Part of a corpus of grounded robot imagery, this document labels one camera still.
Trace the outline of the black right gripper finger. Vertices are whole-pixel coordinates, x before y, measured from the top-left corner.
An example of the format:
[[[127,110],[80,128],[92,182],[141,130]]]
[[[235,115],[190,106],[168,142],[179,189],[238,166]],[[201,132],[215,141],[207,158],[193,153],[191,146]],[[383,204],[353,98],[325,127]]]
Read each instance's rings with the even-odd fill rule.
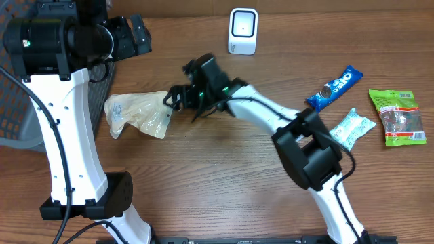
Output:
[[[172,110],[180,110],[182,100],[178,97],[166,96],[163,99],[163,104],[170,107]]]
[[[185,95],[185,86],[184,85],[175,85],[169,89],[169,92],[165,96],[165,98],[183,98]]]

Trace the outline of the beige paper snack bag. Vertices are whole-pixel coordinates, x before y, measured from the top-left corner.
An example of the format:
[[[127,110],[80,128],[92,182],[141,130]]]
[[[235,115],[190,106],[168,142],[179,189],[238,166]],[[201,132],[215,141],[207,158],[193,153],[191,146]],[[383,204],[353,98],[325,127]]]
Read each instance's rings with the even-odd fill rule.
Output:
[[[128,124],[144,134],[164,139],[173,111],[163,103],[167,95],[167,91],[110,95],[104,103],[110,135],[117,139]]]

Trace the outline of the blue snack packet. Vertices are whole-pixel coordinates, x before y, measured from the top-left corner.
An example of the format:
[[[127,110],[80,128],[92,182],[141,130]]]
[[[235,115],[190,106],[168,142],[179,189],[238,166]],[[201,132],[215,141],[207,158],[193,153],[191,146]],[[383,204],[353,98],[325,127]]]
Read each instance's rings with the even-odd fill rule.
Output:
[[[308,97],[306,102],[319,113],[352,88],[363,76],[362,72],[348,65],[339,78],[326,83],[321,91]]]

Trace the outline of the light teal snack packet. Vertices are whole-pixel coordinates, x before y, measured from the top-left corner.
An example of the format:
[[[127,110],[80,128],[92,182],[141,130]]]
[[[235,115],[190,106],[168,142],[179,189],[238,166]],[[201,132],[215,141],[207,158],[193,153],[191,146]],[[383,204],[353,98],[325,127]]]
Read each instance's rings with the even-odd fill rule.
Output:
[[[352,108],[346,117],[334,129],[330,130],[330,135],[348,151],[351,151],[356,140],[375,126],[375,122],[358,115],[356,108]]]

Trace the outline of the green clear snack bag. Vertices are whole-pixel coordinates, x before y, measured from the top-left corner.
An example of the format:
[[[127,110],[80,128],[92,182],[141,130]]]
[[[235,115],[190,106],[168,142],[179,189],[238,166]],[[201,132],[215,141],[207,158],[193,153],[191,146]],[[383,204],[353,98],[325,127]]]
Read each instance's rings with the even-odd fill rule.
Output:
[[[386,146],[426,144],[418,103],[412,91],[369,90],[382,121]]]

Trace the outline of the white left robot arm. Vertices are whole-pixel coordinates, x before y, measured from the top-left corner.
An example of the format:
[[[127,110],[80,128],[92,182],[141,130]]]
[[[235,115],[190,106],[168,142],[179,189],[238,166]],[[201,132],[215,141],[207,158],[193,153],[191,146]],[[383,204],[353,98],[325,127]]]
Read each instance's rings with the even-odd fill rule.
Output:
[[[152,228],[132,203],[132,176],[102,168],[88,104],[90,70],[149,53],[150,32],[140,14],[109,18],[105,1],[36,6],[33,17],[7,23],[2,41],[13,68],[8,77],[31,98],[50,165],[41,217],[66,225],[82,216],[116,243],[150,243]]]

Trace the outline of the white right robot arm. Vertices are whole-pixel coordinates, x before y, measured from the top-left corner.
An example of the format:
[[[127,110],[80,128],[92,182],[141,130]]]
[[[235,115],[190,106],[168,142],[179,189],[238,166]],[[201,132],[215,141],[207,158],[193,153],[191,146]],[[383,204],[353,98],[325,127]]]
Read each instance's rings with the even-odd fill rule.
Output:
[[[319,114],[286,108],[260,94],[240,78],[231,79],[213,54],[191,60],[182,68],[188,85],[169,89],[163,104],[173,110],[191,109],[195,117],[217,111],[246,120],[270,135],[289,177],[314,198],[333,243],[369,243],[370,237],[349,203],[343,182],[343,155],[352,154],[335,141]]]

